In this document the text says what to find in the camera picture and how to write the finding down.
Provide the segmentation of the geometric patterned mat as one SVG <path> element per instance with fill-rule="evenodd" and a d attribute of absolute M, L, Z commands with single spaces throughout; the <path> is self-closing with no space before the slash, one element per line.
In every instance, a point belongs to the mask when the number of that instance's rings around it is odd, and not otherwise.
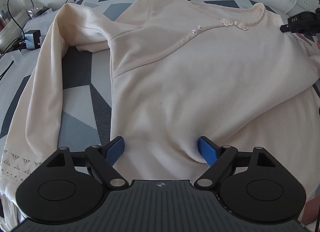
<path fill-rule="evenodd" d="M 69 48 L 62 60 L 58 147 L 110 140 L 193 151 L 200 136 L 241 150 L 319 148 L 316 39 L 282 33 L 261 4 L 163 0 L 173 23 L 155 22 L 158 0 L 143 0 L 143 38 L 97 53 Z"/>

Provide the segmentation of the grey power adapter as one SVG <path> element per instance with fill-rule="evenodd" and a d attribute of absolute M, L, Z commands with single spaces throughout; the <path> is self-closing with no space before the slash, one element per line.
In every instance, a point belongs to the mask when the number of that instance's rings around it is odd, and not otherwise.
<path fill-rule="evenodd" d="M 40 30 L 29 30 L 24 33 L 25 46 L 28 50 L 35 50 L 40 48 Z"/>

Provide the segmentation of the cream long-sleeve top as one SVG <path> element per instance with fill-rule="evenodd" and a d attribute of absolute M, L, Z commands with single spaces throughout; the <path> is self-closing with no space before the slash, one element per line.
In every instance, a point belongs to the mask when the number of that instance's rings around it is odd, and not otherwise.
<path fill-rule="evenodd" d="M 261 3 L 249 9 L 136 0 L 116 20 L 65 4 L 9 126 L 1 161 L 1 230 L 18 224 L 18 186 L 57 148 L 67 49 L 104 55 L 109 136 L 125 139 L 128 179 L 190 179 L 206 166 L 197 139 L 263 146 L 314 198 L 319 186 L 319 49 Z"/>

